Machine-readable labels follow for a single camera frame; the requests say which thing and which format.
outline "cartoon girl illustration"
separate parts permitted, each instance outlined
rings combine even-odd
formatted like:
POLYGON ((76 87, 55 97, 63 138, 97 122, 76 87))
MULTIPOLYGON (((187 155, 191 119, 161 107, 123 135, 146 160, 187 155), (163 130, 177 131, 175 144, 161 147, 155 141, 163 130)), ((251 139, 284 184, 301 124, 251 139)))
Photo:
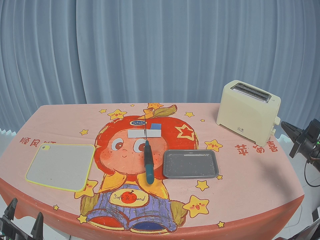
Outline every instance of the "cartoon girl illustration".
POLYGON ((87 222, 104 229, 149 234, 174 232, 184 224, 184 203, 170 200, 163 184, 163 157, 169 149, 198 149, 198 139, 190 125, 161 111, 146 119, 147 129, 161 124, 161 137, 148 138, 154 161, 152 185, 146 181, 144 168, 145 139, 128 138, 128 130, 144 129, 140 116, 117 118, 99 132, 94 161, 104 177, 98 193, 82 197, 80 211, 87 222))

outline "gray tray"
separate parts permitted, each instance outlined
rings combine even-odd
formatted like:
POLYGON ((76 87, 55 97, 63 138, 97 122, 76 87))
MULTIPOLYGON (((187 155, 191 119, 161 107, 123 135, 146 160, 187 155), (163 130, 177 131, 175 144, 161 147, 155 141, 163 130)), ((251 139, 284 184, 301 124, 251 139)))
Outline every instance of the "gray tray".
POLYGON ((219 174, 213 150, 167 150, 163 175, 172 179, 214 178, 219 174))

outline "blue curtain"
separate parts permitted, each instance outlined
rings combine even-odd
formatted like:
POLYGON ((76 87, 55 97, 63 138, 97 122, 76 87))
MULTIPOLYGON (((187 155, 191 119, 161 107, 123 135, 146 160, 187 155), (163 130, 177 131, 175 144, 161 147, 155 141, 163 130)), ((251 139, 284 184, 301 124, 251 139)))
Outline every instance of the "blue curtain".
POLYGON ((0 0, 0 128, 45 104, 220 102, 234 79, 304 128, 319 29, 319 0, 0 0))

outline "toaster slot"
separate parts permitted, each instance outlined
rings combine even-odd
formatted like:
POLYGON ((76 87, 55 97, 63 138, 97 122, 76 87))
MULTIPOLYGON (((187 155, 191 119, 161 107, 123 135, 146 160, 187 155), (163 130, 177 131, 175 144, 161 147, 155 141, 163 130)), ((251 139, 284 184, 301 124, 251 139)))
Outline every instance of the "toaster slot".
POLYGON ((259 100, 261 102, 264 102, 264 103, 268 103, 271 98, 271 95, 269 93, 255 89, 255 88, 250 87, 250 86, 243 84, 241 82, 239 82, 235 86, 231 87, 231 89, 238 92, 238 93, 252 97, 252 98, 259 100))

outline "cream toaster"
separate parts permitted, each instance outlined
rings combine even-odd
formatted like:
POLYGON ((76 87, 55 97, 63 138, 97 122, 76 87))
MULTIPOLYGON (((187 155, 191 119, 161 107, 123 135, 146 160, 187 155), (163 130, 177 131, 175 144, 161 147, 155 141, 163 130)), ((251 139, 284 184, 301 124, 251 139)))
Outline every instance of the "cream toaster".
POLYGON ((223 88, 217 124, 263 147, 280 124, 280 102, 276 95, 234 80, 223 88))

